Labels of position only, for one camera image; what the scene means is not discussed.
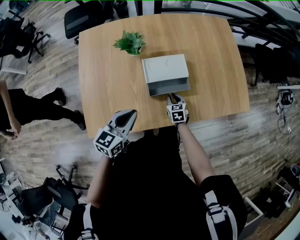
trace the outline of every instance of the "table top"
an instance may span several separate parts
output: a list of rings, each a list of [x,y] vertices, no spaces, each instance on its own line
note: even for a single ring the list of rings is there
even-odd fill
[[[133,57],[113,47],[122,32],[139,31],[146,46]],[[167,95],[150,97],[142,59],[184,54],[191,89],[179,92],[190,122],[249,111],[240,53],[226,19],[196,14],[159,14],[105,23],[80,33],[79,79],[88,136],[121,110],[138,112],[133,131],[172,125]]]

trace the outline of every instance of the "strap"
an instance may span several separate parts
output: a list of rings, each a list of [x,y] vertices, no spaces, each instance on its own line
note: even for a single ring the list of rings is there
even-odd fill
[[[218,204],[217,197],[213,190],[206,193],[205,198],[206,205],[208,207],[206,222],[210,231],[211,239],[218,240],[215,224],[220,224],[221,222],[226,221],[225,217],[228,216],[232,227],[232,240],[237,240],[238,228],[232,210],[229,207],[220,206]]]
[[[85,211],[83,214],[84,229],[87,229],[87,228],[93,229],[92,219],[90,218],[90,207],[91,207],[90,203],[85,205]]]
[[[99,240],[98,236],[93,232],[92,219],[90,218],[91,204],[85,205],[85,211],[83,213],[83,227],[81,236],[78,240]]]

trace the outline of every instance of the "shoe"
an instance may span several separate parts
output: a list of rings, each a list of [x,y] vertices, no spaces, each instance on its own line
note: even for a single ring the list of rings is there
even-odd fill
[[[86,126],[85,126],[84,116],[78,110],[75,110],[74,112],[77,114],[77,117],[76,117],[76,121],[73,122],[76,123],[82,131],[85,130]]]
[[[61,88],[56,88],[55,91],[57,92],[57,96],[58,96],[58,104],[60,106],[64,106],[67,103],[67,99],[66,99],[66,95],[64,93],[64,91]]]

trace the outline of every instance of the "potted plant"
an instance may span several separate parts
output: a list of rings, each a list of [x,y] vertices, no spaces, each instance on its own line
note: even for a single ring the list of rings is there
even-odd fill
[[[137,56],[140,54],[142,47],[146,45],[143,42],[144,35],[140,35],[139,32],[126,32],[123,31],[121,39],[116,40],[113,45],[115,48],[120,48],[120,51],[126,51],[131,56]]]

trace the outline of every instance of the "black office chair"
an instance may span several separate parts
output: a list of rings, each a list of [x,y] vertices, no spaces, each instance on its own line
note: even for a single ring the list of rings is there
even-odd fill
[[[67,221],[68,219],[63,216],[64,209],[72,210],[72,208],[78,204],[78,199],[81,197],[81,194],[77,194],[74,189],[88,190],[90,186],[81,187],[72,184],[73,171],[77,169],[76,165],[72,166],[68,180],[60,173],[60,168],[60,165],[56,166],[56,171],[61,179],[58,179],[55,185],[49,186],[48,190],[52,192],[54,201],[61,205],[60,211],[56,213]]]
[[[17,207],[24,216],[37,214],[52,203],[52,194],[47,188],[49,182],[50,179],[46,178],[43,185],[21,192],[21,201],[17,203]]]
[[[243,63],[244,67],[255,67],[256,86],[259,73],[263,82],[287,83],[287,77],[300,77],[300,47],[280,47],[271,49],[267,46],[256,44],[255,49],[250,49],[254,63]]]
[[[77,1],[79,6],[69,10],[65,14],[66,38],[74,39],[78,44],[80,32],[103,24],[107,19],[113,18],[113,8],[110,1]]]
[[[31,63],[31,56],[33,50],[36,50],[40,56],[43,56],[39,49],[38,43],[45,37],[50,37],[50,34],[44,34],[43,32],[36,32],[34,22],[28,22],[28,24],[22,29],[24,18],[19,21],[6,18],[0,29],[0,57],[6,55],[14,55],[17,59],[26,56],[29,53],[28,62]],[[17,46],[23,46],[22,51],[17,50]]]
[[[76,194],[74,188],[87,190],[89,189],[89,185],[81,187],[72,184],[73,170],[77,169],[75,165],[72,167],[68,180],[60,173],[59,169],[60,165],[57,165],[56,171],[62,179],[46,178],[42,186],[26,189],[21,192],[22,200],[17,204],[17,207],[23,215],[32,216],[33,214],[37,214],[54,200],[61,205],[60,211],[56,213],[63,219],[68,220],[63,216],[64,209],[72,210],[78,204],[78,199],[81,196],[80,194]]]

